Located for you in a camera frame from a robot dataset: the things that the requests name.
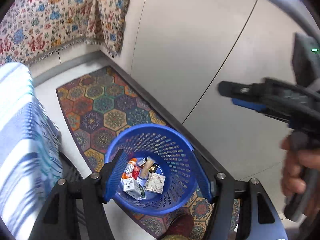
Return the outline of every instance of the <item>blue plastic laundry basket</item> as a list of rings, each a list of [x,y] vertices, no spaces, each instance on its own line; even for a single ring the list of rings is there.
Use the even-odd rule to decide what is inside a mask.
[[[190,169],[193,148],[177,131],[157,124],[128,128],[110,144],[105,163],[112,161],[119,149],[124,149],[129,159],[150,156],[159,164],[156,173],[166,176],[162,194],[146,192],[146,199],[140,201],[124,193],[120,184],[113,198],[129,210],[162,215],[181,207],[192,196],[197,185],[196,176]]]

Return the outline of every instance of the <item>gray curved tube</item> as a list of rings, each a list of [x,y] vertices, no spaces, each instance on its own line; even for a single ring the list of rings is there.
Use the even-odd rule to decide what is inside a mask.
[[[320,45],[320,29],[312,15],[299,0],[269,0],[289,15],[307,35],[316,39]]]

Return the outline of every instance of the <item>colorful floor mat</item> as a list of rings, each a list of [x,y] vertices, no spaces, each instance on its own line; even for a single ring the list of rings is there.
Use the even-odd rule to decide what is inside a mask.
[[[104,153],[123,130],[141,123],[166,122],[108,66],[59,87],[60,106],[72,137],[92,171],[100,171]],[[199,188],[185,205],[160,217],[133,213],[117,203],[128,216],[155,238],[159,238],[182,213],[190,213],[195,225],[190,239],[200,240],[209,222],[213,205]],[[230,230],[239,218],[240,201],[235,200]]]

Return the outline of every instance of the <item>maroon shoe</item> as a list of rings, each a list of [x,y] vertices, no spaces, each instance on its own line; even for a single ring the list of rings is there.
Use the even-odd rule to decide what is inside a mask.
[[[163,237],[169,235],[178,235],[188,238],[191,234],[195,221],[190,214],[182,214],[176,217],[170,224]]]

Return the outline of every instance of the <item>striped fabric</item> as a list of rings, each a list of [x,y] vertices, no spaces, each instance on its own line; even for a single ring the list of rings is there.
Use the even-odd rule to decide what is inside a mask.
[[[28,239],[45,198],[62,176],[57,127],[34,95],[28,68],[0,68],[0,217]]]

